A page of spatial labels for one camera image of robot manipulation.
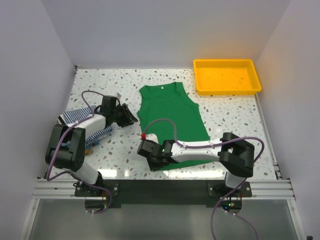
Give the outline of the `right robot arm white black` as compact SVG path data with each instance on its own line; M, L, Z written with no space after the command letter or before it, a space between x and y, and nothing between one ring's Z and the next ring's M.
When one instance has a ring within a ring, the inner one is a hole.
M157 171L189 161L219 162L226 169L223 192L230 197L240 190L240 182L251 178L254 171L255 146L246 137L225 132L222 138L208 141L155 141L154 134L141 139L137 154L145 157L150 170Z

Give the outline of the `green tank top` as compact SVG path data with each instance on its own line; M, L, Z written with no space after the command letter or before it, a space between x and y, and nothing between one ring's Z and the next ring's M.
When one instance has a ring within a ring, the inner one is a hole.
M210 140L199 111L199 105L188 97L181 82L145 85L139 92L141 106L137 116L141 130L146 130L147 134L155 134L159 144L173 139L174 128L167 121L159 121L147 127L148 124L158 119L169 119L175 123L177 139L180 142Z

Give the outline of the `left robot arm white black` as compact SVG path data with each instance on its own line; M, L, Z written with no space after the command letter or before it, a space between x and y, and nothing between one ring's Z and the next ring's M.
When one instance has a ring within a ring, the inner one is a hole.
M113 123L124 128L138 122L128 106L116 96L104 95L101 105L71 124L56 124L51 132L45 154L48 164L45 179L49 182L63 174L70 174L79 183L76 187L93 197L109 196L102 174L85 160L85 140Z

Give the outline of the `blue white striped tank top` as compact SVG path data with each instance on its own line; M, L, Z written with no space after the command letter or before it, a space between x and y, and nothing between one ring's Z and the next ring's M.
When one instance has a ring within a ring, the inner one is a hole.
M76 108L73 110L68 110L63 112L60 117L64 121L64 124L72 125L76 121L81 121L85 118L87 118L91 114L91 108L93 110L96 109L96 105L91 105L90 107L84 107L84 108ZM105 138L108 134L110 134L113 131L113 128L111 125L107 126L104 129L98 130L94 132L91 135L88 135L85 140L100 140L102 138Z

